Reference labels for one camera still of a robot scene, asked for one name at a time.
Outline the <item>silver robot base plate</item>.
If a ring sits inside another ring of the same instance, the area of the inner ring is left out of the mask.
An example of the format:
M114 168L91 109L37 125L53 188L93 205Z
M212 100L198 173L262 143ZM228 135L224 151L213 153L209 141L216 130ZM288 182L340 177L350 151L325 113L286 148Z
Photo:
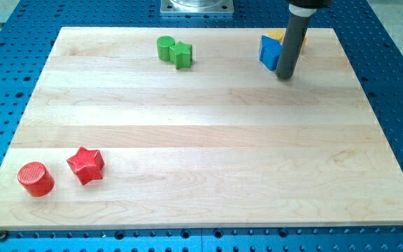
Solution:
M164 14L183 13L226 13L234 12L233 0L161 0L160 12Z

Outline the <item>black robot arm end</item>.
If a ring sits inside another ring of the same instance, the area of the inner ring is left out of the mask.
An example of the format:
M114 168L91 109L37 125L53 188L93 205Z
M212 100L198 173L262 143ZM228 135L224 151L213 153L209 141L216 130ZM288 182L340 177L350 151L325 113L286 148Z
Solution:
M330 6L334 0L287 0L287 2L300 8L319 9Z

